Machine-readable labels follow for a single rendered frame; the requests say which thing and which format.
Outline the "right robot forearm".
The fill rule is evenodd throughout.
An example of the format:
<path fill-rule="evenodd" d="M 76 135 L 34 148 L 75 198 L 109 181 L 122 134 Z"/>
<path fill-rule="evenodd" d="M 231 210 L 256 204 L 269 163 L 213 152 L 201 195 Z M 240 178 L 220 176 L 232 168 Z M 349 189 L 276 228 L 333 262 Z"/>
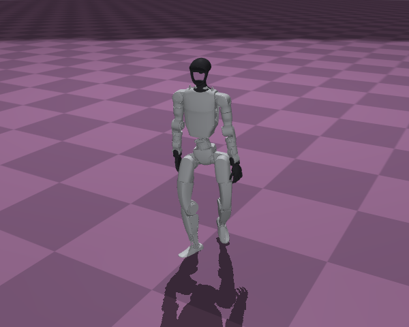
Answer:
<path fill-rule="evenodd" d="M 172 124 L 171 124 L 172 127 Z M 180 153 L 182 152 L 181 142 L 182 142 L 183 131 L 175 130 L 172 128 L 172 153 L 174 150 L 177 150 Z"/>

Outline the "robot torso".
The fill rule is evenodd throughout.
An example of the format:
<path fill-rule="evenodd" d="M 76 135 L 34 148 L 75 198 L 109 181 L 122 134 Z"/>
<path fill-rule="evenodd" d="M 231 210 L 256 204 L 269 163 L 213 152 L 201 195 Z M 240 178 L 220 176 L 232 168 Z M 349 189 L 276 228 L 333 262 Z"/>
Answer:
<path fill-rule="evenodd" d="M 194 157 L 197 164 L 210 165 L 215 163 L 214 152 L 216 145 L 211 143 L 211 137 L 219 122 L 219 106 L 215 100 L 215 94 L 218 92 L 213 87 L 203 87 L 208 89 L 205 92 L 196 92 L 194 88 L 187 88 L 183 94 L 183 108 L 185 115 L 185 125 L 189 135 L 196 137 L 194 142 Z"/>

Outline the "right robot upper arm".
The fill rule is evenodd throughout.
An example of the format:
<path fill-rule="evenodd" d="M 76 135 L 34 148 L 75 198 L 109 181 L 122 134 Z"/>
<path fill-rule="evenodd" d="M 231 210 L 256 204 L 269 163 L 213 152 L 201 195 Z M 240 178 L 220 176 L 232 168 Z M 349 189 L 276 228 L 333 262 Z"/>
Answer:
<path fill-rule="evenodd" d="M 172 121 L 172 128 L 181 131 L 185 127 L 185 122 L 183 121 L 183 94 L 186 89 L 179 89 L 173 96 L 173 112 L 175 119 Z"/>

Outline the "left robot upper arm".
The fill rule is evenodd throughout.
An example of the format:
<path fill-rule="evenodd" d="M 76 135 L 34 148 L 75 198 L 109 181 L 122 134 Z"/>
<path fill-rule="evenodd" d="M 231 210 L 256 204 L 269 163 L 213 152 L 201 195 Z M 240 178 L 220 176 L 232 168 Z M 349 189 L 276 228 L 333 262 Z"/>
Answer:
<path fill-rule="evenodd" d="M 231 98 L 228 94 L 217 92 L 215 94 L 215 100 L 217 105 L 221 108 L 220 112 L 224 123 L 222 134 L 223 136 L 233 136 Z"/>

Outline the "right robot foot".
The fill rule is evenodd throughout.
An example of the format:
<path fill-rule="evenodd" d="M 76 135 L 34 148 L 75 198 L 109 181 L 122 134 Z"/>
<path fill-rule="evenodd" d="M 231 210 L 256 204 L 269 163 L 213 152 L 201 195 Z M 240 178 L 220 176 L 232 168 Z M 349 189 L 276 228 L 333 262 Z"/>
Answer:
<path fill-rule="evenodd" d="M 198 243 L 198 244 L 199 244 L 198 248 L 194 248 L 193 246 L 190 245 L 185 251 L 181 252 L 178 256 L 180 258 L 186 258 L 186 257 L 188 257 L 190 255 L 193 255 L 196 252 L 204 249 L 204 247 L 203 247 L 203 245 L 201 243 Z M 196 246 L 196 245 L 194 244 L 194 246 Z"/>

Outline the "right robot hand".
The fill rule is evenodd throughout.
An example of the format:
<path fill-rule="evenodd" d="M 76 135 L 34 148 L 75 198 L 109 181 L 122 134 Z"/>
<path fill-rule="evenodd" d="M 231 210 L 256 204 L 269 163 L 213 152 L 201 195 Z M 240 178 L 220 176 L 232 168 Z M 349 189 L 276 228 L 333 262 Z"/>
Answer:
<path fill-rule="evenodd" d="M 177 150 L 173 151 L 173 157 L 175 157 L 175 167 L 176 167 L 177 172 L 179 172 L 179 166 L 182 160 L 181 155 L 182 155 L 182 152 L 179 155 L 179 152 Z"/>

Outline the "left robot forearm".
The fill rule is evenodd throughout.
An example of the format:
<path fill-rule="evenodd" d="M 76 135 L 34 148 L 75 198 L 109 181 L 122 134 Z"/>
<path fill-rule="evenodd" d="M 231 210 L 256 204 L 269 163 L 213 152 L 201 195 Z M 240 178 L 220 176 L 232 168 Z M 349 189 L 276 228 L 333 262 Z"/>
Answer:
<path fill-rule="evenodd" d="M 234 131 L 234 127 L 232 125 L 232 134 L 233 136 L 228 136 L 225 138 L 226 140 L 226 144 L 227 144 L 227 154 L 229 156 L 229 160 L 230 157 L 232 157 L 234 159 L 234 163 L 237 163 L 240 158 L 238 155 L 238 150 L 237 150 L 237 144 L 236 144 L 236 135 L 235 135 L 235 131 Z"/>

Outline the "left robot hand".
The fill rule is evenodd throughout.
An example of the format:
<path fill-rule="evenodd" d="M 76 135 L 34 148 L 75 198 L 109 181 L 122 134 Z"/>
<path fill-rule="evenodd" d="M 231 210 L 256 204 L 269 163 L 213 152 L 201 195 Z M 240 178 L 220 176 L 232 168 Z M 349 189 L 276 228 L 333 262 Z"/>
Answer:
<path fill-rule="evenodd" d="M 234 163 L 234 159 L 230 157 L 230 165 L 232 165 L 232 173 L 229 179 L 231 179 L 233 176 L 232 183 L 236 183 L 243 176 L 242 169 L 239 164 L 240 164 L 240 161 L 238 161 L 237 163 Z"/>

